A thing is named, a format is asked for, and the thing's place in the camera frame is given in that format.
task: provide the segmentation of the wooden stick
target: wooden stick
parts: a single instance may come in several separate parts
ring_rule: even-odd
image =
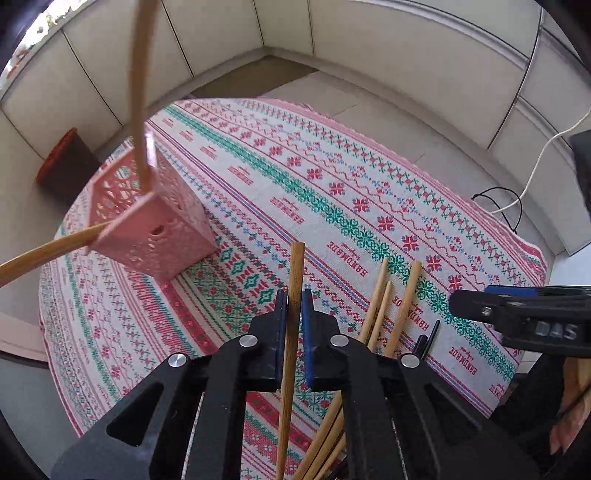
[[[404,322],[406,321],[406,319],[408,317],[408,311],[410,309],[411,302],[414,299],[414,294],[415,294],[415,291],[417,288],[417,281],[418,281],[418,278],[421,274],[422,267],[423,266],[421,265],[421,262],[416,261],[416,262],[413,262],[413,266],[410,269],[410,275],[408,276],[407,286],[406,286],[406,289],[404,290],[404,296],[402,297],[402,304],[400,305],[400,308],[398,309],[398,314],[396,316],[396,321],[394,323],[394,327],[392,328],[392,331],[390,332],[390,336],[388,338],[388,343],[386,344],[386,348],[384,349],[385,356],[390,356],[390,357],[394,356],[394,351],[396,350],[396,347],[398,346],[398,341],[400,340],[400,336],[402,335],[402,329],[404,328]],[[369,345],[370,345],[371,350],[374,349],[374,347],[378,341],[378,335],[379,335],[378,321],[380,321],[380,322],[384,321],[385,311],[386,311],[386,308],[389,303],[389,295],[391,294],[391,288],[389,289],[388,287],[391,287],[391,282],[388,282],[388,284],[386,285],[386,292],[384,292],[384,298],[382,299],[382,304],[379,309],[378,320],[376,320],[376,325],[374,326],[374,331],[372,332],[372,336],[369,340]],[[316,462],[316,460],[314,460],[314,464],[319,463],[320,465],[322,465],[322,467],[320,467],[320,465],[318,466],[321,473],[316,475],[314,477],[314,480],[318,480],[319,478],[322,477],[324,472],[326,472],[330,468],[330,466],[332,465],[332,462],[335,461],[335,458],[345,448],[346,443],[344,440],[344,436],[343,436],[342,440],[343,440],[342,447],[338,451],[332,452],[332,454],[330,455],[330,457],[328,459],[326,459],[326,457],[324,457],[326,459],[325,462],[323,462],[323,463],[321,462],[321,460],[323,460],[323,459],[320,459],[319,458],[320,454],[318,454],[318,456],[316,457],[316,460],[318,460],[318,462]],[[304,477],[304,480],[310,479],[310,475],[308,475],[308,474],[313,471],[314,464],[308,470],[308,473]]]
[[[0,288],[51,260],[55,260],[78,248],[90,245],[108,224],[108,222],[101,223],[52,240],[3,263],[0,265]]]
[[[382,303],[379,306],[378,317],[375,319],[374,329],[371,332],[371,337],[369,338],[368,342],[368,348],[372,352],[375,350],[375,347],[378,344],[379,331],[382,329],[384,317],[386,316],[386,309],[388,308],[388,305],[390,305],[390,297],[392,296],[393,288],[394,286],[392,285],[392,282],[389,281],[386,283],[384,297],[382,298]]]
[[[312,465],[310,465],[310,468],[306,472],[304,479],[309,478],[310,480],[312,480],[316,477],[316,474],[318,473],[318,471],[320,471],[320,469],[325,463],[325,460],[330,456],[330,453],[335,447],[335,443],[337,442],[341,433],[343,432],[344,425],[345,418],[343,416],[343,410],[341,409],[339,415],[336,417],[335,423],[331,431],[329,432],[329,434],[326,437],[326,440],[322,444],[322,447],[320,448],[318,455],[316,455],[316,458],[312,462]]]
[[[577,359],[577,363],[579,367],[579,390],[583,392],[583,390],[587,388],[587,385],[589,385],[589,382],[591,381],[591,358],[579,358]],[[586,419],[589,415],[589,412],[591,411],[590,393],[585,394],[583,398],[583,404],[584,414],[582,418]]]
[[[368,312],[365,314],[365,320],[363,320],[361,331],[357,336],[357,340],[363,343],[367,343],[369,332],[371,331],[371,327],[374,324],[375,313],[377,312],[378,307],[382,301],[382,296],[384,295],[386,274],[388,273],[388,262],[389,258],[384,257],[382,260],[382,266],[379,268],[378,281],[376,282],[374,292],[371,295]]]
[[[398,315],[396,316],[394,327],[392,328],[392,332],[388,338],[388,343],[384,349],[384,356],[394,356],[394,351],[396,350],[398,341],[400,340],[400,335],[402,335],[404,323],[408,317],[410,304],[414,299],[414,293],[417,288],[417,281],[419,275],[421,274],[422,267],[423,266],[421,265],[421,262],[413,262],[413,266],[410,269],[410,275],[408,276],[406,290],[404,290],[404,296],[402,297],[402,305],[400,305],[400,308],[398,309]]]
[[[134,160],[137,165],[139,188],[142,193],[148,193],[152,189],[152,174],[146,159],[144,121],[147,117],[145,98],[148,67],[150,66],[150,45],[159,7],[160,0],[140,0],[138,4],[134,45],[131,52],[131,69],[129,70],[129,101],[131,104],[129,126],[134,139]]]
[[[378,309],[380,299],[382,298],[381,293],[382,289],[384,288],[386,274],[388,273],[388,261],[388,258],[384,258],[382,260],[382,266],[380,267],[378,274],[378,281],[375,284],[374,292],[372,293],[371,301],[369,302],[368,311],[365,315],[365,320],[363,321],[361,331],[359,332],[358,340],[363,343],[365,343],[369,331],[371,330],[375,312]],[[316,432],[314,440],[312,440],[312,443],[306,450],[304,458],[302,458],[300,465],[291,477],[291,480],[301,480],[302,478],[304,478],[304,475],[306,474],[308,468],[314,461],[314,458],[318,454],[320,447],[322,447],[322,444],[324,443],[326,436],[329,434],[329,431],[332,428],[337,415],[339,414],[341,405],[343,404],[342,400],[343,398],[341,397],[340,392],[335,393],[335,397],[333,398],[333,401],[330,404],[329,409],[326,411],[326,414],[324,415],[324,419],[320,424],[320,428]]]
[[[283,359],[283,378],[281,380],[281,411],[277,436],[276,480],[283,480],[287,444],[291,425],[291,407],[296,381],[297,341],[300,331],[301,286],[304,278],[304,253],[306,245],[291,244],[290,284],[287,291],[287,326],[285,328],[285,354]]]
[[[381,301],[381,304],[379,307],[378,317],[375,319],[374,329],[371,332],[371,337],[369,338],[369,342],[368,342],[368,348],[371,351],[374,351],[376,348],[376,345],[378,344],[379,331],[382,329],[382,324],[384,322],[384,317],[386,316],[386,310],[388,308],[388,305],[390,304],[390,298],[392,296],[392,289],[393,288],[394,288],[394,286],[392,285],[392,282],[389,281],[388,283],[386,283],[386,289],[384,290],[384,296],[382,298],[382,301]],[[343,415],[343,411],[341,410],[339,417],[341,417],[342,415]],[[324,445],[326,445],[326,443],[329,442],[328,441],[329,437],[334,437],[336,435],[336,432],[340,433],[340,431],[343,428],[342,423],[341,423],[341,426],[338,430],[336,430],[337,428],[339,428],[339,426],[335,422]],[[332,453],[330,453],[330,449],[329,449],[328,451],[325,451],[326,453],[323,455],[323,449],[320,449],[320,452],[318,453],[318,455],[314,459],[314,462],[312,463],[312,465],[308,469],[308,471],[304,477],[304,480],[312,478],[314,474],[316,474],[316,476],[314,476],[314,480],[321,478],[322,475],[324,475],[324,473],[333,464],[335,459],[339,456],[339,453],[345,447],[346,447],[346,441],[345,441],[345,435],[343,435],[343,437],[341,438],[339,443],[336,445],[336,447]]]
[[[318,472],[318,475],[314,477],[314,480],[320,480],[324,476],[324,474],[328,471],[330,466],[335,462],[335,460],[338,458],[338,456],[345,449],[346,446],[347,442],[345,439],[345,434],[343,434],[343,436],[339,440],[339,443],[336,444],[335,449],[332,451],[332,453],[330,454],[330,456]]]

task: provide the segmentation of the red and green pattern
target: red and green pattern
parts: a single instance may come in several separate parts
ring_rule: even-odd
[[[401,293],[413,260],[424,265],[401,338],[405,352],[444,321],[428,363],[480,411],[491,384],[507,385],[519,352],[486,328],[454,318],[447,296],[489,283],[541,284],[539,250],[393,152],[314,112],[275,100],[183,100],[148,123],[157,145],[202,201],[219,250],[167,284],[96,253],[46,265],[41,321],[51,370],[79,433],[167,355],[213,353],[273,308],[289,275],[290,243],[307,244],[304,284],[316,308],[354,335],[379,262],[391,259]],[[130,148],[126,141],[109,161]],[[84,191],[58,236],[82,228]],[[380,341],[392,328],[398,297]],[[449,355],[463,348],[473,375]],[[330,404],[313,393],[298,361],[287,472],[297,467]],[[242,477],[272,478],[279,398],[248,396]]]

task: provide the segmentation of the white cable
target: white cable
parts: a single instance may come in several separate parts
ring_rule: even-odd
[[[523,189],[523,192],[521,193],[521,195],[519,195],[519,198],[516,201],[507,205],[506,207],[500,208],[500,209],[495,210],[494,212],[491,212],[491,213],[501,213],[501,212],[504,212],[505,210],[507,210],[508,208],[513,207],[513,205],[517,205],[519,200],[522,200],[523,197],[525,196],[527,189],[530,188],[531,179],[534,178],[534,173],[538,169],[538,166],[540,165],[540,160],[542,159],[542,155],[544,155],[544,152],[546,151],[546,148],[548,148],[548,145],[550,145],[558,137],[562,137],[563,135],[566,135],[567,133],[572,132],[575,128],[577,128],[580,124],[582,124],[587,119],[587,117],[589,115],[591,115],[591,108],[589,109],[589,111],[585,114],[585,116],[581,120],[579,120],[577,123],[575,123],[568,130],[565,130],[564,132],[560,132],[559,134],[556,134],[555,136],[550,138],[550,140],[548,140],[546,142],[546,145],[544,145],[544,148],[542,148],[542,151],[540,152],[540,156],[538,157],[538,160],[535,162],[534,169],[531,171],[530,179],[527,181],[527,184],[525,184],[525,188]]]

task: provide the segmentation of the black clamp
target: black clamp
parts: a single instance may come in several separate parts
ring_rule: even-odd
[[[180,479],[202,396],[185,478],[238,479],[246,392],[280,388],[286,312],[280,290],[273,312],[214,355],[169,356],[62,455],[52,480]]]
[[[534,461],[413,354],[375,355],[302,298],[306,380],[341,390],[348,478],[537,479]]]
[[[535,296],[456,290],[449,309],[456,317],[494,325],[504,346],[591,357],[591,292],[581,287],[542,287]]]

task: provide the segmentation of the pink basket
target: pink basket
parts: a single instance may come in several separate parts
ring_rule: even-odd
[[[111,220],[87,252],[168,281],[217,250],[203,205],[146,135],[152,190],[142,195],[131,150],[89,183],[87,226]]]

